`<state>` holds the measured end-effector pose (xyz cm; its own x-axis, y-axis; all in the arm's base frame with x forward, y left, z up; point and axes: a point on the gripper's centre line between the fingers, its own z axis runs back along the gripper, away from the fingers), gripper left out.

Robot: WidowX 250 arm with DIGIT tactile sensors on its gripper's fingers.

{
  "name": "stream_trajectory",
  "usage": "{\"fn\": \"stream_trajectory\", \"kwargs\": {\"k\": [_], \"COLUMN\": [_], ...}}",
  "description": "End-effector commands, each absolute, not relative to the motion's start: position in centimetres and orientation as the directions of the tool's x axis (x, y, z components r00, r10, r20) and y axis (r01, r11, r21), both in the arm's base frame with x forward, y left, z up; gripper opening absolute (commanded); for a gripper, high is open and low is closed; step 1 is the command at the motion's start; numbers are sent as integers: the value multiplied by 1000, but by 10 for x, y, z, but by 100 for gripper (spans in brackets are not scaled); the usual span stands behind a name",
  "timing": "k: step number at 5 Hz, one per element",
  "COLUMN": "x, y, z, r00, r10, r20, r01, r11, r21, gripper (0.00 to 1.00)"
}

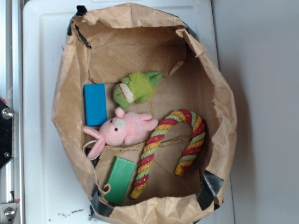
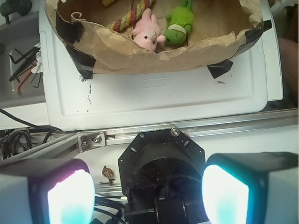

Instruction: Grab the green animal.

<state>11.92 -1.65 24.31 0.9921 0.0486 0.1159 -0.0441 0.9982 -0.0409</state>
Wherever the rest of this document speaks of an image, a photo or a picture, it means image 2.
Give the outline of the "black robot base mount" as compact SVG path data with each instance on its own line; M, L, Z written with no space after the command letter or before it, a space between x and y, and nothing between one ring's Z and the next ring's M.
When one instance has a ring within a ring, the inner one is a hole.
M208 220L201 183L205 151L177 128L141 132L118 159L129 224Z

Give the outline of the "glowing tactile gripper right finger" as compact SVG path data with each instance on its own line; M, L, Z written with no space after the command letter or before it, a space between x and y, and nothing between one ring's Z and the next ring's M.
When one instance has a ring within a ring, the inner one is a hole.
M215 153L206 162L202 198L212 224L297 224L299 156Z

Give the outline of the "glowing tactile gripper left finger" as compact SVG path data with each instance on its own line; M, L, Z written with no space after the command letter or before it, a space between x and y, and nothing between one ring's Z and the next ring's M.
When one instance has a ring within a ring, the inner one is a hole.
M88 224L95 187L81 159L18 159L0 163L2 224Z

